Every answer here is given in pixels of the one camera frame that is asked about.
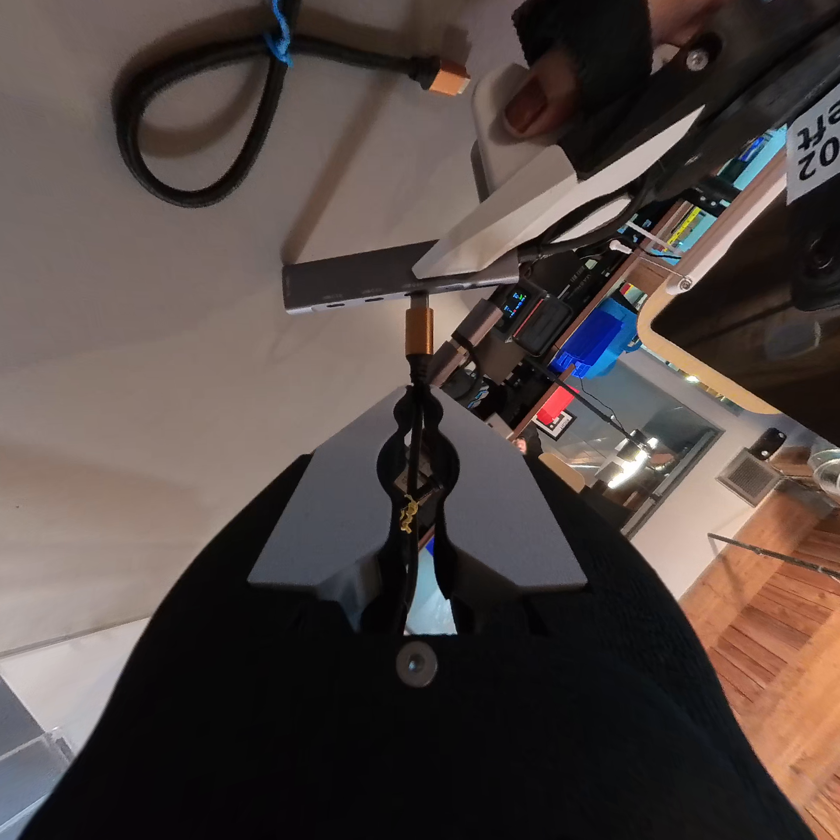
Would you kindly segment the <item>studio light on stand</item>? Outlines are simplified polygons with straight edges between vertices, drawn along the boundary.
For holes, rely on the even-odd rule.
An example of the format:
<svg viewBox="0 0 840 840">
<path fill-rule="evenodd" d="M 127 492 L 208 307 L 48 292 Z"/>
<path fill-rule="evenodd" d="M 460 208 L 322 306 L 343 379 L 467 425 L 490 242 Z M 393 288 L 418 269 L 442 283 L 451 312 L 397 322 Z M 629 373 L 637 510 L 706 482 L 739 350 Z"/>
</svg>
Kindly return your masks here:
<svg viewBox="0 0 840 840">
<path fill-rule="evenodd" d="M 570 397 L 571 402 L 577 401 L 586 411 L 621 434 L 625 453 L 622 458 L 625 460 L 630 460 L 631 456 L 633 459 L 641 456 L 642 460 L 645 460 L 654 453 L 655 447 L 648 442 L 648 438 L 641 432 L 628 428 L 612 406 L 585 388 L 581 378 L 577 379 L 577 385 L 570 383 L 574 367 L 559 374 L 533 355 L 526 355 L 522 362 L 551 385 L 550 392 L 547 392 L 542 400 L 541 409 L 548 406 L 555 393 L 562 392 Z"/>
</svg>

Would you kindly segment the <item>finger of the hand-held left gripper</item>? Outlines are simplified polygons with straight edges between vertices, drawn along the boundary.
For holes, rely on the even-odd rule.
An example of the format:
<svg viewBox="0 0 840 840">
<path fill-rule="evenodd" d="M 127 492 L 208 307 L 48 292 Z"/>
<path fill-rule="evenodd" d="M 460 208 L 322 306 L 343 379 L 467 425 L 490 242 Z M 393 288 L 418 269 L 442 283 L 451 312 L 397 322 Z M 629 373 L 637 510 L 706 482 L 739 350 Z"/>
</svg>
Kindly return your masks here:
<svg viewBox="0 0 840 840">
<path fill-rule="evenodd" d="M 415 277 L 483 270 L 584 204 L 624 189 L 673 148 L 703 110 L 689 112 L 587 179 L 577 175 L 559 145 L 546 147 L 439 239 L 414 264 Z"/>
</svg>

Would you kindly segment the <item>small red bin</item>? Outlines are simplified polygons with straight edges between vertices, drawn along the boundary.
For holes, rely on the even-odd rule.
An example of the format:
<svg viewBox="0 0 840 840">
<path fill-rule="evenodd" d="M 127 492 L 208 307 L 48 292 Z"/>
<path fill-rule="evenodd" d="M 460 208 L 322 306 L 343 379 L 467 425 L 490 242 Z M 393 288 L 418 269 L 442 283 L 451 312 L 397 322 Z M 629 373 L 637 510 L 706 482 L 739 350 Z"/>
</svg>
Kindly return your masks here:
<svg viewBox="0 0 840 840">
<path fill-rule="evenodd" d="M 546 427 L 553 425 L 568 406 L 572 404 L 578 393 L 578 389 L 576 388 L 564 389 L 560 386 L 537 411 L 534 416 L 534 421 Z"/>
</svg>

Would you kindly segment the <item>clear plastic bin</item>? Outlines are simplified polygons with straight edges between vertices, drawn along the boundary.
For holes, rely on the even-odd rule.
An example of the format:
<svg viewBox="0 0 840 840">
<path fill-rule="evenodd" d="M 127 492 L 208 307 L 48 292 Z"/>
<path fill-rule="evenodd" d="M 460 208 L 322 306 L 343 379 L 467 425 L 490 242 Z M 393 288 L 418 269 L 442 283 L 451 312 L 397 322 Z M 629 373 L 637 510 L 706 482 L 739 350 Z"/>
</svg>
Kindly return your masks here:
<svg viewBox="0 0 840 840">
<path fill-rule="evenodd" d="M 1 838 L 18 838 L 102 716 L 148 617 L 2 657 Z"/>
</svg>

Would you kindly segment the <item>person's left hand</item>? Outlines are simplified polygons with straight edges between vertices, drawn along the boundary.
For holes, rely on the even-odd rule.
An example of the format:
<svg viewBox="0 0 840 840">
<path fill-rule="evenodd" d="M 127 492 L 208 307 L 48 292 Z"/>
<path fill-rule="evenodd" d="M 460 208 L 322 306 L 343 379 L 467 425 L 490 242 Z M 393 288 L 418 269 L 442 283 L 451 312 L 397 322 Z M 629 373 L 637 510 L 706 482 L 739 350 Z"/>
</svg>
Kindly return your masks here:
<svg viewBox="0 0 840 840">
<path fill-rule="evenodd" d="M 519 140 L 558 130 L 641 90 L 660 46 L 682 46 L 708 15 L 695 1 L 528 1 L 512 14 L 528 76 L 502 111 Z"/>
</svg>

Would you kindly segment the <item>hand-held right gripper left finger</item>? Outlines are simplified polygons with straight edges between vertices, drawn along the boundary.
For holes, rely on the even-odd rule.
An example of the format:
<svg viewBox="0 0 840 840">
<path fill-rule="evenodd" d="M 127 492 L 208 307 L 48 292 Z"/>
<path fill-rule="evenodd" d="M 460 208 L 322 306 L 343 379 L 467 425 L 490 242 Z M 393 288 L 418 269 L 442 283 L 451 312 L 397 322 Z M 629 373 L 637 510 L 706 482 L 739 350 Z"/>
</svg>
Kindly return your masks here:
<svg viewBox="0 0 840 840">
<path fill-rule="evenodd" d="M 400 386 L 318 446 L 248 574 L 257 588 L 338 604 L 355 632 L 391 628 L 408 536 L 394 487 L 412 422 Z"/>
</svg>

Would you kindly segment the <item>silver air duct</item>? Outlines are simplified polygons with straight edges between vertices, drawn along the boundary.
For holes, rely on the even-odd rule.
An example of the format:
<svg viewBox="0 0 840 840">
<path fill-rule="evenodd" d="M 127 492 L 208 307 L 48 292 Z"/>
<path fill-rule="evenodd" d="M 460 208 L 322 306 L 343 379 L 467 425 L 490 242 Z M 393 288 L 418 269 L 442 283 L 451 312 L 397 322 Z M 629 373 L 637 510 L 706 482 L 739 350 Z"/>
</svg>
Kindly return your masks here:
<svg viewBox="0 0 840 840">
<path fill-rule="evenodd" d="M 839 502 L 839 447 L 815 446 L 812 448 L 808 465 L 814 482 L 820 490 Z"/>
</svg>

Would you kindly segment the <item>wall vent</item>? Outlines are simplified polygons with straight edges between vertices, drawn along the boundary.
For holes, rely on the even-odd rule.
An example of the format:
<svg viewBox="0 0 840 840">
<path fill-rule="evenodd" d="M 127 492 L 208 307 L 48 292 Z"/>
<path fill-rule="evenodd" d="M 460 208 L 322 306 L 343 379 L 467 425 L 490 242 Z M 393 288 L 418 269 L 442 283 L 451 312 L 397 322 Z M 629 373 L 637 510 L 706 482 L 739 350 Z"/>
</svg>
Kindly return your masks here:
<svg viewBox="0 0 840 840">
<path fill-rule="evenodd" d="M 752 508 L 756 508 L 783 481 L 779 470 L 766 459 L 744 448 L 717 476 L 717 482 Z"/>
</svg>

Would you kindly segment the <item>wood-rimmed reflective panel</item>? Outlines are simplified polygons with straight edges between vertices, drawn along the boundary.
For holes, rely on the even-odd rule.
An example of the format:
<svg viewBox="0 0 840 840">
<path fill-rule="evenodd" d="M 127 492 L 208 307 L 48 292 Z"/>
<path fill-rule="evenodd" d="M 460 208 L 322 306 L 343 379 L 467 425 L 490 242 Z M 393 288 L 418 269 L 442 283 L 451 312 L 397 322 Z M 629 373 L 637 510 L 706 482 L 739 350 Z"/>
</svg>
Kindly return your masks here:
<svg viewBox="0 0 840 840">
<path fill-rule="evenodd" d="M 788 203 L 778 152 L 645 302 L 643 343 L 752 413 L 838 443 L 838 174 Z"/>
</svg>

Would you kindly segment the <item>blue stacking bin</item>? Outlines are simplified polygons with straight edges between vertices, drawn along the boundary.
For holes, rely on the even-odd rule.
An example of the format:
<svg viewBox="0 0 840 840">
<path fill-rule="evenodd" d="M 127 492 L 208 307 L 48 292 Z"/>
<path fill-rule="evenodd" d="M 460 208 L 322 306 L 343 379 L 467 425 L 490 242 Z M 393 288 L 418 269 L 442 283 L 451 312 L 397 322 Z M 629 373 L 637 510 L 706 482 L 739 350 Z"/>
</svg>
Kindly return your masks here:
<svg viewBox="0 0 840 840">
<path fill-rule="evenodd" d="M 549 368 L 561 374 L 573 367 L 573 377 L 585 380 L 610 373 L 623 354 L 642 346 L 637 335 L 637 312 L 608 298 L 592 310 L 563 344 Z"/>
</svg>

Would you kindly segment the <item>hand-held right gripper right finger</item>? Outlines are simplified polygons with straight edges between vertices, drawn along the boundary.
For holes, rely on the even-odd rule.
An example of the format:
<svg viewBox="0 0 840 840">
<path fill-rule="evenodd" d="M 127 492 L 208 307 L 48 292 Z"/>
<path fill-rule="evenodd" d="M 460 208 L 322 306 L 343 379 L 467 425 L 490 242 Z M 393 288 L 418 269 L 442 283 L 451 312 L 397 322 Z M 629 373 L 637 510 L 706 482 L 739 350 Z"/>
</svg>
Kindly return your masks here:
<svg viewBox="0 0 840 840">
<path fill-rule="evenodd" d="M 427 409 L 441 489 L 434 568 L 456 632 L 479 632 L 506 604 L 584 591 L 587 577 L 527 460 L 436 387 Z"/>
</svg>

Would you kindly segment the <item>white tablet stand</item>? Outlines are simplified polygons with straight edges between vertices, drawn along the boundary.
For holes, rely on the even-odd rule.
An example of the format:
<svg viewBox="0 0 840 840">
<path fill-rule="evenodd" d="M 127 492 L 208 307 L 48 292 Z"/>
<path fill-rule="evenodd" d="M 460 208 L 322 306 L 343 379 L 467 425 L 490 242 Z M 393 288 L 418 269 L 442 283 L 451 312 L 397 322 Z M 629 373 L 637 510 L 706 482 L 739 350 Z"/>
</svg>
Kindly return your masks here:
<svg viewBox="0 0 840 840">
<path fill-rule="evenodd" d="M 630 259 L 619 280 L 651 297 L 665 289 L 669 295 L 688 292 L 697 280 L 680 268 L 684 253 L 648 227 L 629 220 L 610 239 L 608 249 Z"/>
</svg>

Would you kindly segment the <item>grey usb hub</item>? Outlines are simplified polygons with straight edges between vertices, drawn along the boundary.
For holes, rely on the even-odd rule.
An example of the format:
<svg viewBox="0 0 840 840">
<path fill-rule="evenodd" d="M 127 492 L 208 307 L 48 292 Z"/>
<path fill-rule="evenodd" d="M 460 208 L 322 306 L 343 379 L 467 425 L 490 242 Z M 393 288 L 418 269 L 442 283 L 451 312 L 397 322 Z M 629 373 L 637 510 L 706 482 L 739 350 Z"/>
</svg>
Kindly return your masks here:
<svg viewBox="0 0 840 840">
<path fill-rule="evenodd" d="M 286 313 L 298 315 L 519 281 L 515 251 L 479 271 L 418 278 L 413 266 L 433 245 L 431 240 L 284 266 L 283 307 Z"/>
</svg>

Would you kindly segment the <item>black charger with display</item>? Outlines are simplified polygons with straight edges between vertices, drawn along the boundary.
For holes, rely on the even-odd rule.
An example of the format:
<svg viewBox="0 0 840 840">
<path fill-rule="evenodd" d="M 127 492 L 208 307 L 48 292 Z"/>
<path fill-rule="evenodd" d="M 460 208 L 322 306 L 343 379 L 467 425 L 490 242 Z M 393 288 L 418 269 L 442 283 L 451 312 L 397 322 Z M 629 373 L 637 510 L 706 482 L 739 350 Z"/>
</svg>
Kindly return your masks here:
<svg viewBox="0 0 840 840">
<path fill-rule="evenodd" d="M 574 310 L 569 302 L 536 287 L 517 285 L 505 307 L 505 341 L 516 344 L 528 356 L 542 356 L 571 324 Z"/>
</svg>

